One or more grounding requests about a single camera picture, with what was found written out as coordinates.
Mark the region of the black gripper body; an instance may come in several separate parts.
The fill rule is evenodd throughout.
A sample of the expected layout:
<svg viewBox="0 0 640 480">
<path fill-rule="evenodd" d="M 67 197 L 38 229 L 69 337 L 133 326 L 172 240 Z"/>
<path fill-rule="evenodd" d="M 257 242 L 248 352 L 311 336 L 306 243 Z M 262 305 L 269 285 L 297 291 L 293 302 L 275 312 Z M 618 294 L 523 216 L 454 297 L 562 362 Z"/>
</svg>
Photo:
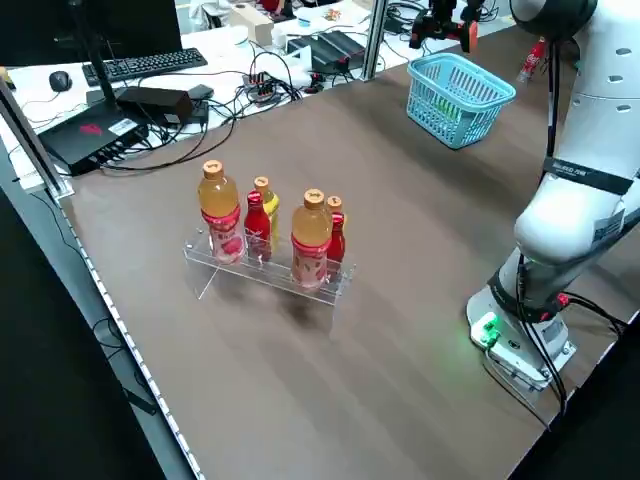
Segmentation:
<svg viewBox="0 0 640 480">
<path fill-rule="evenodd" d="M 456 9 L 456 0 L 430 0 L 429 8 L 437 22 L 451 22 Z"/>
</svg>

